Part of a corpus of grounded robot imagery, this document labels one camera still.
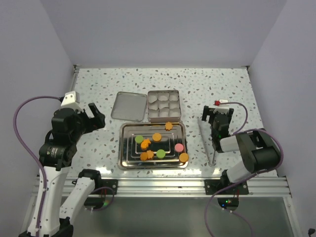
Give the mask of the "metal tongs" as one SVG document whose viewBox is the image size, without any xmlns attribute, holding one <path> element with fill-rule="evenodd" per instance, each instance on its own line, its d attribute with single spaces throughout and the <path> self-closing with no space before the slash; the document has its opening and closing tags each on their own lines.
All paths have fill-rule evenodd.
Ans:
<svg viewBox="0 0 316 237">
<path fill-rule="evenodd" d="M 209 166 L 214 165 L 214 157 L 215 152 L 212 146 L 212 138 L 211 138 L 211 126 L 208 122 L 202 121 L 200 117 L 197 118 L 197 123 L 199 127 L 199 132 L 202 138 L 203 147 L 205 150 L 205 154 L 208 159 Z"/>
</svg>

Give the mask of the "silver tin lid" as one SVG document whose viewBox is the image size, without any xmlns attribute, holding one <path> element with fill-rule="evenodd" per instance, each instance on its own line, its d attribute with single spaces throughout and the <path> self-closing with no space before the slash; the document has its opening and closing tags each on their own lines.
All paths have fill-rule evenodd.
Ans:
<svg viewBox="0 0 316 237">
<path fill-rule="evenodd" d="M 111 118 L 141 122 L 147 107 L 147 95 L 119 91 L 112 108 Z"/>
</svg>

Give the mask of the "orange fish cookie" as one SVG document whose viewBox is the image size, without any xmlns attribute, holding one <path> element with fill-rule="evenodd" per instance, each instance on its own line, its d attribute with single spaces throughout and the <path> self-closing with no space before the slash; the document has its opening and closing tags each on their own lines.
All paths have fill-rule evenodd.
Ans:
<svg viewBox="0 0 316 237">
<path fill-rule="evenodd" d="M 149 146 L 151 145 L 151 141 L 150 139 L 144 139 L 141 144 L 140 147 L 143 151 L 147 150 L 149 148 Z"/>
</svg>

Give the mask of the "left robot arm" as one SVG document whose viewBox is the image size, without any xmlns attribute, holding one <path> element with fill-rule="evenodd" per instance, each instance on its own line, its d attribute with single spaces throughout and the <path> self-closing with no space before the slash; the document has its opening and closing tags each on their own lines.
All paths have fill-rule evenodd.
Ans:
<svg viewBox="0 0 316 237">
<path fill-rule="evenodd" d="M 102 190 L 103 182 L 98 170 L 83 169 L 75 187 L 62 202 L 62 193 L 77 142 L 82 135 L 105 127 L 105 116 L 90 103 L 93 117 L 85 111 L 60 108 L 54 112 L 52 129 L 46 134 L 39 150 L 40 180 L 32 220 L 22 237 L 70 237 L 73 223 L 87 197 Z"/>
</svg>

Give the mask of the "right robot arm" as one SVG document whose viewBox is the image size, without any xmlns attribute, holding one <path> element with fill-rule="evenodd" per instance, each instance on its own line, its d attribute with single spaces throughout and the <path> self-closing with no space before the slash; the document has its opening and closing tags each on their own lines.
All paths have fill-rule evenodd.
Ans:
<svg viewBox="0 0 316 237">
<path fill-rule="evenodd" d="M 218 180 L 206 179 L 207 195 L 248 194 L 247 180 L 270 172 L 283 160 L 280 145 L 263 128 L 229 133 L 234 110 L 229 102 L 215 101 L 214 107 L 204 106 L 201 121 L 210 124 L 210 141 L 214 154 L 239 152 L 241 162 L 225 169 Z"/>
</svg>

